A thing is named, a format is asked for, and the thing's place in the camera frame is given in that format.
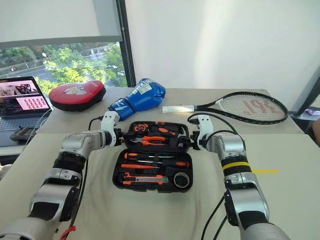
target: white grip tape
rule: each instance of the white grip tape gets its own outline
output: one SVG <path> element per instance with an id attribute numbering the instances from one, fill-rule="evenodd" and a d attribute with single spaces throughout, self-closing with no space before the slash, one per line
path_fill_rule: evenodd
<path id="1" fill-rule="evenodd" d="M 194 105 L 184 105 L 184 106 L 163 106 L 162 113 L 189 113 L 194 112 L 195 106 Z"/>

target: laptop keyboard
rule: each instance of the laptop keyboard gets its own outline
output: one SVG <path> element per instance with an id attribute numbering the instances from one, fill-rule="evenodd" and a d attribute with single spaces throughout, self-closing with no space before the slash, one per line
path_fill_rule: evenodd
<path id="1" fill-rule="evenodd" d="M 30 118 L 16 118 L 16 119 L 1 119 L 0 120 L 0 131 L 11 131 L 17 130 L 19 127 L 35 127 L 40 117 L 30 117 Z"/>

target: window frame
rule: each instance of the window frame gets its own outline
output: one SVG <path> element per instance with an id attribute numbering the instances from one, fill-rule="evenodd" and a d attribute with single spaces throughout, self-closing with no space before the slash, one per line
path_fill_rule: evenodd
<path id="1" fill-rule="evenodd" d="M 126 1 L 116 0 L 116 7 L 118 10 L 118 17 L 120 23 L 120 31 L 122 41 L 119 42 L 124 66 L 124 72 L 128 88 L 133 88 L 137 85 L 135 67 L 131 50 Z"/>

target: white table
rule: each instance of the white table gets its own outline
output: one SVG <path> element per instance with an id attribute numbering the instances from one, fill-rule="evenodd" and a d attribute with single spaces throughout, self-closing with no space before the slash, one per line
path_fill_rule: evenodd
<path id="1" fill-rule="evenodd" d="M 106 89 L 106 94 L 102 101 L 95 104 L 90 109 L 83 112 L 67 112 L 54 109 L 48 120 L 42 126 L 38 133 L 73 133 L 81 132 L 88 129 L 91 119 L 103 116 L 108 107 L 118 100 L 127 96 L 132 88 L 127 87 L 110 87 Z M 269 95 L 264 89 L 182 89 L 167 88 L 166 96 L 162 103 L 163 106 L 172 105 L 194 105 L 206 104 L 212 102 L 226 94 L 238 91 L 253 91 Z M 127 131 L 130 123 L 134 121 L 166 121 L 174 123 L 187 124 L 187 118 L 192 113 L 162 113 L 162 107 L 156 107 L 148 111 L 137 112 L 135 115 L 119 122 L 118 128 Z M 303 134 L 303 131 L 289 117 L 286 121 L 275 125 L 257 125 L 241 122 L 229 117 L 224 117 L 230 122 L 240 134 Z M 214 127 L 217 130 L 228 129 L 225 123 L 218 119 L 212 119 Z M 100 129 L 100 121 L 96 120 L 92 123 L 92 129 Z"/>
<path id="2" fill-rule="evenodd" d="M 40 133 L 0 181 L 0 229 L 29 214 L 30 199 L 53 166 L 65 133 Z M 320 239 L 320 193 L 316 187 L 320 150 L 304 134 L 243 134 L 253 169 L 279 169 L 258 173 L 270 208 L 270 221 L 292 240 Z M 76 227 L 68 239 L 199 240 L 213 208 L 225 191 L 223 171 L 214 153 L 190 149 L 194 183 L 187 193 L 135 192 L 118 189 L 112 173 L 124 145 L 93 152 Z M 222 206 L 211 220 L 210 240 L 225 215 Z M 63 223 L 59 234 L 68 227 Z M 239 240 L 228 222 L 220 240 Z"/>

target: blue boxing glove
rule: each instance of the blue boxing glove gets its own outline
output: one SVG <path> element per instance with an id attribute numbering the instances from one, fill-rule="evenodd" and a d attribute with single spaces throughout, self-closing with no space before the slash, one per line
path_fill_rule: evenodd
<path id="1" fill-rule="evenodd" d="M 134 90 L 126 97 L 111 104 L 110 111 L 116 111 L 120 121 L 126 120 L 135 112 L 159 106 L 166 95 L 166 89 L 150 78 L 142 78 Z"/>

